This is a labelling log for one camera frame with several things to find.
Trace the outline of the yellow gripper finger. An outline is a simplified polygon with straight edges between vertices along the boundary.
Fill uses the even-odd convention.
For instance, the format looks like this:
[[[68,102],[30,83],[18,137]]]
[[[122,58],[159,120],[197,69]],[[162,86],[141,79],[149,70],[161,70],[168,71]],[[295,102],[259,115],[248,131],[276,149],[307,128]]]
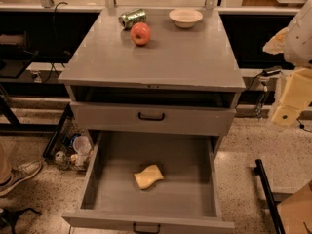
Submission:
[[[267,54],[277,55],[284,51],[285,37],[288,29],[285,27],[277,32],[262,48],[262,51]]]
[[[272,123],[290,126],[312,102],[312,70],[297,68],[287,78]]]

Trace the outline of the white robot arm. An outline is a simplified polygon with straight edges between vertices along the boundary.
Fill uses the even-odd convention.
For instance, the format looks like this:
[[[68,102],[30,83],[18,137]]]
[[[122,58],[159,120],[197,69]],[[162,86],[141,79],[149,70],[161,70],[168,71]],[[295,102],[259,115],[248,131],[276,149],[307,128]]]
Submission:
[[[312,102],[312,0],[308,0],[289,25],[281,29],[262,48],[265,53],[283,54],[295,66],[286,83],[271,121],[290,126]]]

